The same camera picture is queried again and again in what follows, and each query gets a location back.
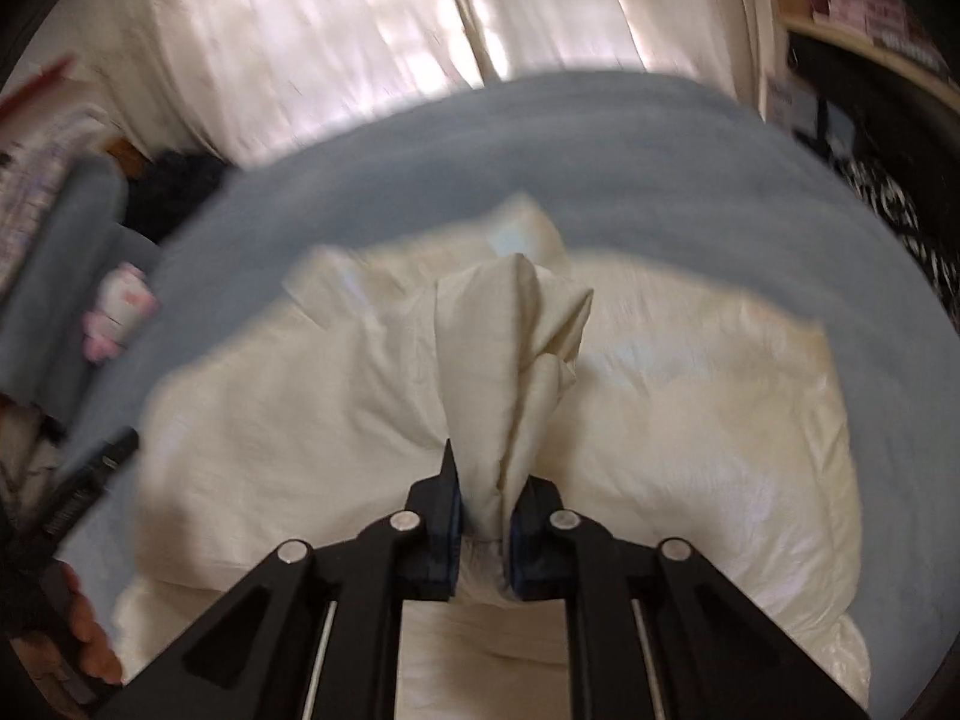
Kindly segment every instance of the blue bedsheet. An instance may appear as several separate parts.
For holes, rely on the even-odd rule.
[[[960,341],[910,258],[816,160],[680,79],[543,76],[360,127],[238,175],[166,251],[160,314],[104,372],[66,450],[136,425],[161,376],[280,294],[313,245],[363,247],[529,191],[570,247],[613,247],[753,290],[822,322],[863,500],[853,617],[893,720],[960,629]],[[133,474],[64,557],[109,617],[130,579]]]

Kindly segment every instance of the stuffed toy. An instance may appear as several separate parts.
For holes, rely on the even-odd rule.
[[[95,364],[118,357],[136,328],[152,317],[158,306],[143,271],[121,263],[104,276],[96,308],[83,315],[83,354]]]

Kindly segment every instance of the black fabric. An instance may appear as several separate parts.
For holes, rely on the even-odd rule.
[[[827,163],[896,233],[960,333],[960,255],[925,234],[913,200],[875,157],[830,157]]]
[[[159,244],[219,188],[229,167],[213,154],[165,151],[131,181],[124,226]]]
[[[925,233],[960,250],[960,153],[913,103],[910,82],[803,35],[790,35],[790,50],[795,72],[856,123],[869,151],[911,197]],[[933,98],[930,104],[946,109]]]
[[[893,230],[960,332],[960,153],[911,104],[907,81],[816,40],[791,35],[790,46],[794,69],[821,95],[817,136],[794,134]],[[830,148],[827,100],[856,122],[853,156]]]

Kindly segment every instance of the shelf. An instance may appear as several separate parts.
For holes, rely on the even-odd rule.
[[[935,76],[896,52],[875,45],[866,35],[860,37],[835,26],[815,23],[810,13],[810,0],[776,0],[776,4],[779,9],[779,20],[789,31],[808,35],[865,57],[911,81],[944,105],[960,113],[960,90],[943,81],[939,76]]]

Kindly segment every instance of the white cloth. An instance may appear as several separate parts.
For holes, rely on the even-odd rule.
[[[244,167],[496,79],[683,74],[757,101],[772,0],[151,0],[182,108]]]
[[[60,0],[17,62],[11,84],[66,53],[77,60],[71,79],[94,87],[86,98],[102,105],[143,153],[206,145],[203,124],[168,74],[150,0]]]
[[[152,399],[141,576],[117,614],[128,669],[280,541],[351,538],[399,509],[450,436],[462,581],[453,604],[408,605],[400,717],[565,715],[562,609],[503,592],[530,472],[620,538],[688,538],[865,703],[844,613],[856,474],[818,328],[632,258],[568,260],[529,201],[360,255],[319,250],[288,290]]]

